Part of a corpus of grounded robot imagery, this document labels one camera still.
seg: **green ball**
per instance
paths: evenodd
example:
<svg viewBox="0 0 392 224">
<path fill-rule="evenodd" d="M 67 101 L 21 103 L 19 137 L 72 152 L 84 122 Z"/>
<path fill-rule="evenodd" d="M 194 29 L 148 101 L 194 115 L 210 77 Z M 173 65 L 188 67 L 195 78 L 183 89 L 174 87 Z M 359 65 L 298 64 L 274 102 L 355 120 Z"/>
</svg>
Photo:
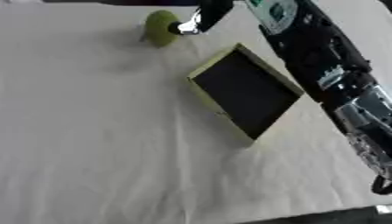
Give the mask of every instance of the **green ball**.
<svg viewBox="0 0 392 224">
<path fill-rule="evenodd" d="M 167 10 L 153 12 L 147 17 L 144 35 L 154 46 L 168 46 L 178 37 L 169 32 L 169 25 L 178 21 L 177 17 Z"/>
</svg>

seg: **white cloth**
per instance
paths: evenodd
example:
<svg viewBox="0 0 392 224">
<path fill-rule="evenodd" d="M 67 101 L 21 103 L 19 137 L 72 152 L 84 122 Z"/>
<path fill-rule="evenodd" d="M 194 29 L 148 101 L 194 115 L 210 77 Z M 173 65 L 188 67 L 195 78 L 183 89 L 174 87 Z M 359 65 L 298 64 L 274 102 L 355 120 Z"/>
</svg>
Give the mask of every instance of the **white cloth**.
<svg viewBox="0 0 392 224">
<path fill-rule="evenodd" d="M 387 10 L 318 3 L 392 93 Z M 308 96 L 245 149 L 189 90 L 186 75 L 237 42 L 288 75 L 246 6 L 164 49 L 138 42 L 157 9 L 0 9 L 2 223 L 236 223 L 392 203 Z"/>
</svg>

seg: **sticker label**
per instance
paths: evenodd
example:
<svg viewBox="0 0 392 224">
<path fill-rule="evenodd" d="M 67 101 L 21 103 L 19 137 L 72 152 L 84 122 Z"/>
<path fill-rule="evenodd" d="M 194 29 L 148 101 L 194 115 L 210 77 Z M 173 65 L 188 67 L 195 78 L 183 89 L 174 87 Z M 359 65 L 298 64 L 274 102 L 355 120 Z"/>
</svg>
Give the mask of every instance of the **sticker label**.
<svg viewBox="0 0 392 224">
<path fill-rule="evenodd" d="M 253 6 L 257 7 L 263 0 L 250 0 L 250 2 L 253 4 Z"/>
</svg>

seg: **white tablecloth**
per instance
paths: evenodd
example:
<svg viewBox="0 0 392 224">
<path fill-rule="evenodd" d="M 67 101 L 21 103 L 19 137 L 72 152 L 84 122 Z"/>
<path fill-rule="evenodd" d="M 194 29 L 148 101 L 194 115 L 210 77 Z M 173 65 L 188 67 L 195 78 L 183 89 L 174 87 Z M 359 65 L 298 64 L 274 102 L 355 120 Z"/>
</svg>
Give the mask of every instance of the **white tablecloth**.
<svg viewBox="0 0 392 224">
<path fill-rule="evenodd" d="M 318 3 L 392 93 L 387 10 Z M 2 223 L 234 223 L 392 202 L 308 96 L 245 148 L 189 90 L 186 75 L 237 42 L 288 74 L 246 6 L 165 49 L 138 41 L 157 9 L 0 8 Z"/>
</svg>

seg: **wrinkled fabric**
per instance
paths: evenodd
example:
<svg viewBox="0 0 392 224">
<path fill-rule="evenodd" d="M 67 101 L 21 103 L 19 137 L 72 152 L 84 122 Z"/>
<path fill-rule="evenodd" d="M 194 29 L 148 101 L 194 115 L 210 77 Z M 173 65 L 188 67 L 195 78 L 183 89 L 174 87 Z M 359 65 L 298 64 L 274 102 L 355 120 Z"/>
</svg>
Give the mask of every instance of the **wrinkled fabric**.
<svg viewBox="0 0 392 224">
<path fill-rule="evenodd" d="M 319 0 L 392 93 L 392 19 Z M 185 77 L 242 42 L 291 77 L 243 4 L 209 33 L 139 42 L 158 7 L 0 9 L 3 223 L 236 223 L 391 203 L 307 95 L 248 147 Z M 182 19 L 194 8 L 166 8 Z"/>
</svg>

